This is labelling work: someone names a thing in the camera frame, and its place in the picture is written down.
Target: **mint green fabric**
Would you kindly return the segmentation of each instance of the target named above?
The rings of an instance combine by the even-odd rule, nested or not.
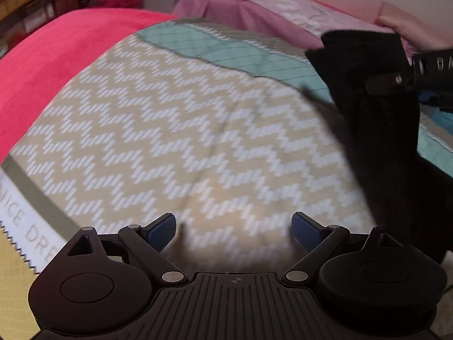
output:
[[[164,22],[145,28],[137,35],[182,56],[245,71],[256,77],[272,78],[298,90],[307,90],[326,104],[334,103],[326,84],[305,57],[272,51],[250,39],[233,40],[196,24]],[[453,177],[453,153],[422,125],[418,131],[418,153]]]

